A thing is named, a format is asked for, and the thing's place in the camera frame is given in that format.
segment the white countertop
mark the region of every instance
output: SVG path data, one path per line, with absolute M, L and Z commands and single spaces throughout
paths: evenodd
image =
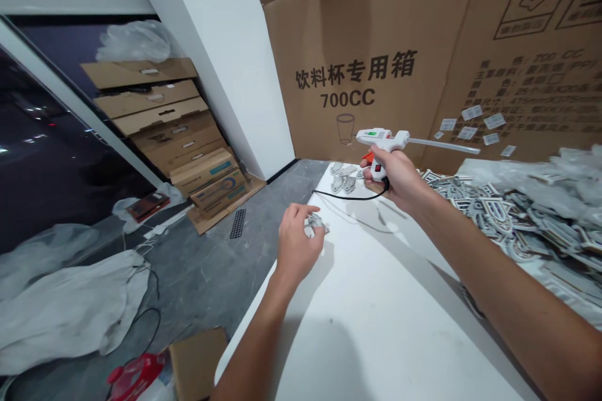
M 330 192 L 327 170 L 317 189 Z M 354 197 L 373 195 L 358 180 Z M 420 227 L 381 198 L 309 204 L 330 226 L 280 335 L 271 398 L 538 400 L 473 316 Z M 263 282 L 216 370 L 219 380 L 263 298 Z

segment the gray tile floor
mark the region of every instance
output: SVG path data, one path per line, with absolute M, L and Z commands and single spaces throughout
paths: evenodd
M 156 307 L 161 311 L 161 325 L 150 352 L 215 326 L 225 327 L 228 338 L 232 337 L 276 259 L 284 210 L 291 202 L 309 200 L 327 166 L 327 162 L 301 160 L 259 191 L 242 206 L 246 222 L 238 239 L 230 239 L 234 215 L 203 236 L 183 219 L 158 238 L 146 258 L 159 277 L 161 298 L 157 299 L 156 280 L 151 276 L 139 310 Z M 120 249 L 120 241 L 121 237 L 114 249 Z M 15 381 L 11 399 L 105 400 L 107 375 L 144 351 L 156 325 L 157 316 L 150 311 L 107 356 L 95 353 L 31 369 Z

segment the white cloth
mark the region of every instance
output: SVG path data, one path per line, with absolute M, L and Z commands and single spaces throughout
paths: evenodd
M 135 251 L 64 268 L 0 303 L 0 375 L 56 358 L 115 350 L 127 333 L 150 271 Z

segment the cardboard box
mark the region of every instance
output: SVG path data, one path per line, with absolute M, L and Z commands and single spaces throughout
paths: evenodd
M 199 235 L 203 235 L 206 231 L 208 231 L 213 226 L 215 226 L 219 221 L 224 219 L 226 216 L 228 216 L 232 212 L 236 211 L 251 196 L 255 195 L 261 188 L 263 188 L 265 186 L 265 182 L 263 180 L 258 179 L 257 177 L 254 177 L 251 174 L 245 174 L 245 177 L 246 177 L 247 183 L 250 187 L 249 193 L 245 194 L 243 197 L 238 199 L 236 202 L 234 202 L 232 205 L 227 207 L 225 210 L 222 210 L 221 212 L 217 213 L 211 219 L 203 218 L 198 207 L 188 210 L 186 215 L 188 216 L 188 219 L 190 219 L 190 221 L 194 225 L 194 228 L 196 229 L 196 231 Z
M 489 159 L 505 158 L 508 145 L 513 159 L 533 161 L 599 142 L 596 1 L 261 0 L 295 156 L 358 162 L 367 152 L 358 130 L 434 139 L 444 118 L 457 122 L 441 140 Z M 483 114 L 464 120 L 477 102 Z M 506 125 L 489 130 L 494 112 Z M 459 140 L 464 126 L 478 135 Z M 485 145 L 493 133 L 499 143 Z M 449 174 L 466 157 L 418 145 L 406 153 Z
M 240 169 L 222 177 L 217 182 L 193 193 L 190 198 L 199 207 L 201 216 L 212 218 L 232 205 L 249 191 Z
M 123 116 L 113 120 L 124 135 L 129 136 L 147 127 L 160 125 L 166 122 L 180 119 L 184 115 L 207 110 L 209 107 L 201 97 L 181 100 L 160 108 L 153 108 L 129 116 Z
M 169 173 L 171 183 L 184 197 L 211 185 L 226 174 L 238 169 L 236 160 L 225 149 L 217 149 L 204 157 L 174 169 Z
M 81 66 L 98 89 L 181 80 L 197 76 L 190 58 L 170 58 L 162 63 L 121 61 L 118 63 L 84 63 Z
M 146 93 L 127 91 L 98 97 L 95 102 L 107 116 L 117 118 L 198 96 L 199 92 L 193 81 L 184 80 L 162 86 L 152 86 Z
M 136 146 L 150 152 L 166 143 L 188 137 L 196 132 L 217 128 L 211 112 L 193 113 L 155 127 L 147 128 L 130 136 Z
M 218 139 L 217 141 L 210 142 L 197 149 L 194 149 L 186 154 L 169 158 L 167 160 L 159 162 L 158 164 L 155 163 L 155 166 L 157 166 L 159 168 L 159 170 L 163 174 L 165 174 L 166 177 L 169 177 L 169 174 L 172 171 L 174 171 L 182 166 L 185 166 L 188 163 L 194 163 L 195 161 L 199 160 L 200 158 L 203 158 L 205 155 L 210 154 L 211 152 L 214 152 L 215 150 L 217 150 L 219 148 L 226 148 L 226 147 L 227 147 L 226 142 L 221 138 L 221 139 Z
M 211 395 L 215 370 L 227 346 L 223 328 L 204 331 L 169 345 L 179 401 L 200 401 Z

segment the white glue gun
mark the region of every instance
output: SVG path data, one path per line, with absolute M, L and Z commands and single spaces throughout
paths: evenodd
M 400 130 L 397 132 L 395 137 L 392 137 L 390 130 L 385 130 L 384 128 L 368 128 L 366 130 L 360 130 L 356 137 L 357 141 L 361 142 L 362 144 L 376 144 L 379 148 L 385 149 L 387 152 L 392 152 L 393 150 L 403 150 L 407 143 L 443 147 L 475 155 L 481 152 L 480 149 L 474 147 L 410 138 L 409 132 L 406 130 Z M 370 171 L 372 172 L 372 179 L 377 182 L 382 181 L 387 176 L 384 164 L 380 162 L 376 156 L 374 156 L 374 159 L 372 160 Z

